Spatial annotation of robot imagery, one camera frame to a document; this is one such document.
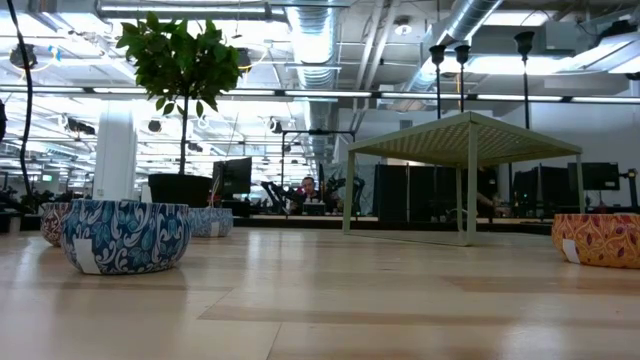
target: black cable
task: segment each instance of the black cable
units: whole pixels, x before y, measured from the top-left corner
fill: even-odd
[[[24,186],[27,190],[27,198],[33,199],[31,187],[29,186],[29,176],[27,175],[27,164],[25,162],[25,155],[27,153],[27,141],[29,141],[29,130],[31,129],[31,110],[33,107],[33,81],[31,79],[31,69],[29,63],[29,57],[27,56],[27,48],[24,45],[24,38],[20,32],[20,26],[18,26],[18,16],[16,15],[16,9],[13,6],[13,0],[7,0],[9,6],[9,12],[11,13],[11,20],[16,28],[16,35],[18,36],[18,44],[20,52],[22,53],[22,66],[24,66],[24,73],[27,79],[27,114],[24,122],[24,132],[22,133],[22,146],[20,147],[20,167],[22,168],[22,177],[24,179]]]
[[[533,16],[533,14],[537,13],[538,11],[540,11],[541,13],[543,13],[543,14],[547,15],[547,19],[548,19],[549,21],[552,21],[552,20],[553,20],[553,18],[551,17],[551,15],[549,15],[549,13],[548,13],[548,12],[546,12],[546,11],[544,11],[544,10],[542,10],[542,9],[535,9],[535,10],[533,10],[529,15],[527,15],[527,17],[526,17],[526,18],[524,18],[524,20],[522,20],[522,22],[520,23],[520,26],[522,26],[522,25],[523,25],[527,20],[529,20],[529,18],[530,18],[530,17],[532,17],[532,16]]]
[[[585,29],[585,27],[582,24],[580,24],[579,22],[577,22],[576,25],[578,25],[580,27],[580,29],[582,29],[582,31],[584,31],[584,33],[587,34],[587,35],[591,35],[591,36],[594,36],[594,37],[600,36],[598,34],[593,34],[593,33],[588,32],[587,29]]]

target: white metal table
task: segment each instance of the white metal table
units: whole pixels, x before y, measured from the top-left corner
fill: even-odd
[[[458,231],[462,227],[462,169],[504,163],[576,156],[580,211],[584,212],[582,149],[500,120],[465,112],[349,145],[346,199],[353,197],[356,154],[378,155],[456,168]],[[467,232],[462,244],[471,245],[476,232],[477,171],[468,172]],[[352,202],[344,202],[342,230],[351,230]]]

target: black lamp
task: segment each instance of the black lamp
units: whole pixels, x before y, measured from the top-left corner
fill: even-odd
[[[522,63],[524,64],[524,126],[529,129],[530,115],[529,115],[529,78],[527,76],[527,60],[529,60],[529,52],[533,49],[533,31],[521,32],[513,37],[518,45],[518,53],[522,55]]]
[[[429,48],[431,53],[431,62],[436,65],[436,86],[438,88],[438,120],[441,118],[441,104],[440,104],[440,64],[444,62],[444,50],[447,47],[444,45],[436,45]]]
[[[456,60],[460,64],[460,112],[464,112],[464,64],[469,61],[469,50],[471,46],[460,45],[456,50]]]

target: white column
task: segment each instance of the white column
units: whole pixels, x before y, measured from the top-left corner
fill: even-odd
[[[134,120],[136,102],[104,103],[98,128],[93,199],[133,199],[138,145]]]

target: potted tree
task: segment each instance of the potted tree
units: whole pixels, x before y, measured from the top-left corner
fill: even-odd
[[[217,111],[216,97],[236,87],[240,71],[237,50],[225,45],[222,31],[211,20],[196,37],[187,24],[186,19],[161,23],[149,12],[146,22],[122,24],[117,47],[128,47],[126,57],[133,58],[137,68],[136,84],[146,89],[149,99],[157,98],[156,110],[182,115],[180,172],[149,176],[153,201],[205,207],[211,179],[185,174],[189,101],[196,102],[198,117],[204,113],[203,103]]]

